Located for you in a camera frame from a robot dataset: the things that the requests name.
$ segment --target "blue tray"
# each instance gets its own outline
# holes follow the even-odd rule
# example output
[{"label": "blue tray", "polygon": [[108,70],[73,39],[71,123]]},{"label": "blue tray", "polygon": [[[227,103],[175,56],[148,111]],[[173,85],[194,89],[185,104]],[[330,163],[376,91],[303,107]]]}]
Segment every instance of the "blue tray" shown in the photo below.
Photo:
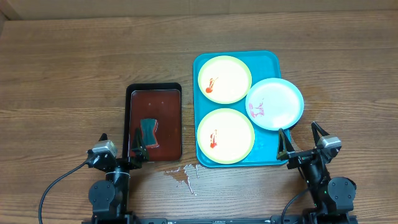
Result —
[{"label": "blue tray", "polygon": [[[248,116],[245,109],[246,97],[236,103],[229,105],[222,105],[215,103],[206,98],[199,89],[198,74],[200,68],[213,57],[228,55],[242,60],[250,69],[252,75],[252,86],[258,81],[265,78],[282,78],[279,70],[279,61],[275,54],[266,50],[249,51],[249,52],[224,52],[199,55],[193,62],[193,107],[195,112],[195,136],[197,135],[198,126],[200,121],[210,111],[219,108],[231,108],[242,112]],[[256,139],[254,146],[249,155],[243,160],[234,164],[219,164],[207,158],[197,146],[197,158],[199,162],[206,167],[249,167],[249,166],[269,166],[269,165],[282,165],[285,161],[278,161],[276,153],[278,148],[278,132],[268,131],[253,124],[254,134]],[[285,130],[286,135],[290,140],[290,131]]]}]

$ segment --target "plate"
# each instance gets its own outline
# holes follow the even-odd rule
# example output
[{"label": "plate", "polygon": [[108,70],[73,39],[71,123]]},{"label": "plate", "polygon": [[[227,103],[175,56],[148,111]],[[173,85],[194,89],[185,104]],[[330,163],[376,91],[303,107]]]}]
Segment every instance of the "plate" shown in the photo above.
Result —
[{"label": "plate", "polygon": [[205,156],[220,164],[244,159],[254,145],[254,129],[242,113],[221,108],[208,113],[198,127],[197,141]]},{"label": "plate", "polygon": [[267,78],[250,89],[245,106],[253,123],[277,131],[290,128],[300,119],[304,99],[293,83],[281,78]]},{"label": "plate", "polygon": [[217,56],[207,61],[199,71],[200,91],[211,101],[235,103],[247,95],[251,86],[248,66],[236,57]]}]

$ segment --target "ketchup stain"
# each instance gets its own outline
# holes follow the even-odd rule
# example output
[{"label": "ketchup stain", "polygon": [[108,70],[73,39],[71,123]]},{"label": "ketchup stain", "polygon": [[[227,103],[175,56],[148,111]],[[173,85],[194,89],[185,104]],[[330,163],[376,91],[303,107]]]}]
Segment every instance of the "ketchup stain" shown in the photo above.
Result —
[{"label": "ketchup stain", "polygon": [[217,80],[217,78],[215,80],[213,78],[210,79],[209,87],[206,88],[207,93],[211,93],[213,91],[213,85],[214,85],[214,82]]},{"label": "ketchup stain", "polygon": [[214,147],[217,146],[216,137],[217,137],[217,129],[214,130],[214,133],[210,135],[210,147],[212,149],[214,149]]},{"label": "ketchup stain", "polygon": [[262,102],[258,107],[253,107],[253,104],[249,103],[249,109],[250,109],[250,115],[253,118],[256,118],[256,116],[264,116],[264,108],[262,107]]}]

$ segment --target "tray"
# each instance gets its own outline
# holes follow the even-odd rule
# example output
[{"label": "tray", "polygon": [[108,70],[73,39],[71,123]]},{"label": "tray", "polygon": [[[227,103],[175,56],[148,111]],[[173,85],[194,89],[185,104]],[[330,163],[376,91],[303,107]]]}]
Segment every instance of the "tray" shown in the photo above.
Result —
[{"label": "tray", "polygon": [[[178,129],[179,133],[182,133],[182,105],[181,105],[181,99],[182,99],[182,89],[181,85],[178,83],[135,83],[132,85],[129,85],[126,90],[126,107],[125,107],[125,114],[124,114],[124,137],[123,137],[123,157],[129,157],[133,156],[134,153],[130,149],[131,141],[130,136],[134,136],[134,133],[130,133],[130,124],[131,124],[131,95],[134,91],[137,90],[178,90],[179,95],[180,95],[180,103],[178,108],[174,108],[176,111],[175,115],[173,117],[179,117],[178,118]],[[156,114],[150,115],[148,114],[149,117],[142,117],[143,118],[155,118],[160,122],[160,119],[156,117]],[[182,155],[182,135],[178,134],[178,147],[173,147],[172,150],[168,152],[162,152],[159,151],[158,148],[152,148],[148,149],[148,153],[150,156],[150,161],[177,161],[180,159]]]},{"label": "tray", "polygon": [[[206,116],[206,114],[215,109],[231,108],[238,110],[242,112],[242,114],[248,116],[245,108],[246,97],[236,103],[222,105],[212,102],[211,100],[206,98],[199,89],[198,74],[200,68],[209,59],[221,55],[229,55],[242,60],[250,69],[252,75],[252,86],[265,78],[282,78],[279,69],[279,60],[276,55],[270,51],[258,50],[248,52],[223,52],[199,55],[193,63],[193,107],[195,112],[195,136],[197,135],[200,121]],[[197,158],[199,162],[202,165],[210,168],[271,166],[285,164],[285,161],[278,161],[276,159],[277,147],[279,142],[278,132],[262,129],[253,122],[252,124],[254,127],[254,134],[256,136],[256,139],[254,140],[254,146],[251,152],[246,158],[234,164],[219,164],[207,158],[202,153],[198,143],[196,142]],[[285,133],[290,140],[290,131],[285,130]]]}]

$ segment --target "spill on table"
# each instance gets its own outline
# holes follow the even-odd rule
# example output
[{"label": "spill on table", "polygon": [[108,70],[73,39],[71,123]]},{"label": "spill on table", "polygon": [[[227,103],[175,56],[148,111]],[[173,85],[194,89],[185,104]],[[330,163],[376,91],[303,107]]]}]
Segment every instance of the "spill on table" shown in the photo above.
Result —
[{"label": "spill on table", "polygon": [[188,186],[189,192],[195,194],[191,185],[191,177],[196,176],[196,179],[199,179],[200,169],[205,168],[199,164],[187,164],[183,168],[178,167],[176,169],[167,170],[164,174],[172,176],[177,181],[176,187],[182,187],[182,183],[185,183]]}]

